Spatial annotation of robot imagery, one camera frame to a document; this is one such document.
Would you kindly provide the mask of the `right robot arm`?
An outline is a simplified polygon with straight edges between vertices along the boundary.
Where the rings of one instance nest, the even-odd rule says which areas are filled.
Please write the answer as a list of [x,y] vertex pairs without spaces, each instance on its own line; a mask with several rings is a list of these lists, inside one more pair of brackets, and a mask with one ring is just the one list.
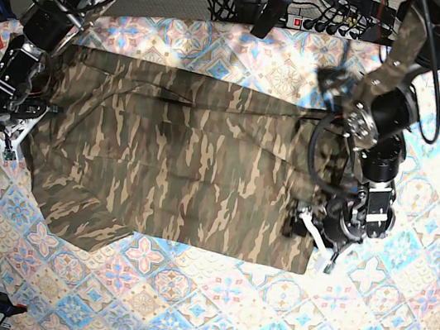
[[[18,161],[20,146],[47,113],[62,108],[50,102],[55,60],[85,33],[114,0],[32,0],[20,20],[22,31],[7,43],[0,35],[0,152]],[[0,21],[15,16],[0,0]]]

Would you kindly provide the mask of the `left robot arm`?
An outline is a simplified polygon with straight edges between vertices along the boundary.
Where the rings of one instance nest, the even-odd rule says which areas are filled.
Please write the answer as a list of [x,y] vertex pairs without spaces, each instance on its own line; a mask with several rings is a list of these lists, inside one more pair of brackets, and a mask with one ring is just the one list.
[[[395,223],[395,176],[406,156],[404,130],[420,122],[414,79],[440,71],[440,0],[409,0],[384,62],[360,79],[344,69],[321,69],[319,87],[328,114],[308,144],[308,171],[327,195],[321,208],[299,202],[291,233],[310,235],[317,270],[332,272],[348,247],[385,237]],[[338,185],[317,172],[323,129],[343,127],[347,148],[345,177]]]

